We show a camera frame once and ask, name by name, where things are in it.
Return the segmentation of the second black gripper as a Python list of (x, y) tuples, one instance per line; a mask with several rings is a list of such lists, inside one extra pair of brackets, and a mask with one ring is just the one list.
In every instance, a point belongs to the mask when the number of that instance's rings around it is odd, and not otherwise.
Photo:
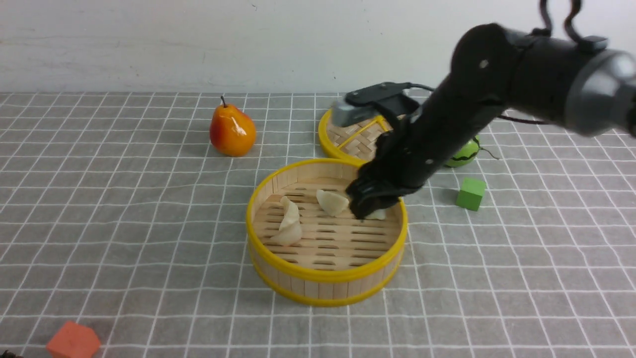
[(364, 220), (415, 192), (473, 136), (506, 108), (484, 84), (447, 76), (416, 119), (408, 119), (365, 164), (345, 192), (351, 213)]

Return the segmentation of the second black grey robot arm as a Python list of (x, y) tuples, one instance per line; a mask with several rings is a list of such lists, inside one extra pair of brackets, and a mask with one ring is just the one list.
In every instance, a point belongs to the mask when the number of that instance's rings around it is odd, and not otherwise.
[(470, 139), (507, 109), (584, 137), (609, 129), (635, 135), (635, 59), (622, 51), (534, 36), (497, 23), (461, 37), (450, 72), (419, 103), (409, 84), (383, 83), (348, 93), (333, 122), (380, 114), (391, 130), (347, 187), (356, 218), (420, 190)]

